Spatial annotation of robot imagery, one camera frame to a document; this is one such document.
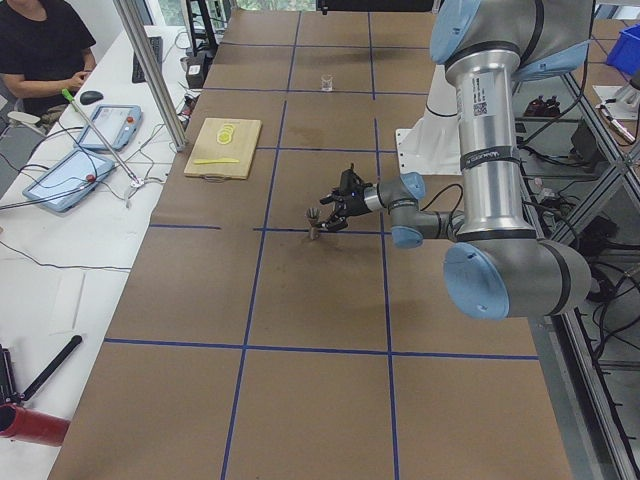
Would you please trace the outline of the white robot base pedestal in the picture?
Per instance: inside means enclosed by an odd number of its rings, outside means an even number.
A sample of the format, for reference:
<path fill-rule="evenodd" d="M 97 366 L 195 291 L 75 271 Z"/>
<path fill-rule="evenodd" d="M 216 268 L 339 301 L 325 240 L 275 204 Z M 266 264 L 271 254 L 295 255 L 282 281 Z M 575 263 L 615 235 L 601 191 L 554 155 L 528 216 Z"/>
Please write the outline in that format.
<path fill-rule="evenodd" d="M 396 130 L 396 147 L 401 173 L 460 175 L 456 90 L 437 65 L 424 113 L 412 128 Z"/>

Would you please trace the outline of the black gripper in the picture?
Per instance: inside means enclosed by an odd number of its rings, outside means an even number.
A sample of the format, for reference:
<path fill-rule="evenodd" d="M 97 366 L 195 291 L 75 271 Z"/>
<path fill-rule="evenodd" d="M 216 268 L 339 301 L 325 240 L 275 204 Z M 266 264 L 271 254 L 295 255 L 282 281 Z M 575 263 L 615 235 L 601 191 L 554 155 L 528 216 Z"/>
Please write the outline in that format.
<path fill-rule="evenodd" d="M 378 210 L 377 185 L 364 183 L 349 188 L 337 187 L 319 202 L 321 205 L 335 205 L 334 211 L 325 220 L 318 222 L 318 227 L 328 232 L 338 232 L 348 227 L 348 217 Z"/>

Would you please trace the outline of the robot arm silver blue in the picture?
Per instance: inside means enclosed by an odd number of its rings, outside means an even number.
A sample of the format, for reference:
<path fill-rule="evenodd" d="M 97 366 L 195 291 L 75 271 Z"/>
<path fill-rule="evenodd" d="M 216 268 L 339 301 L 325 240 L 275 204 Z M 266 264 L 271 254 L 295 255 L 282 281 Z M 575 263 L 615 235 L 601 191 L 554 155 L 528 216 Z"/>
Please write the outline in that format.
<path fill-rule="evenodd" d="M 326 197 L 333 212 L 321 228 L 335 232 L 351 216 L 386 210 L 399 248 L 450 240 L 446 288 L 474 318 L 557 315 L 581 303 L 591 284 L 586 260 L 539 238 L 523 216 L 512 85 L 584 62 L 593 10 L 590 1 L 445 2 L 430 49 L 456 91 L 463 209 L 421 210 L 426 187 L 415 172 L 371 184 L 349 169 Z"/>

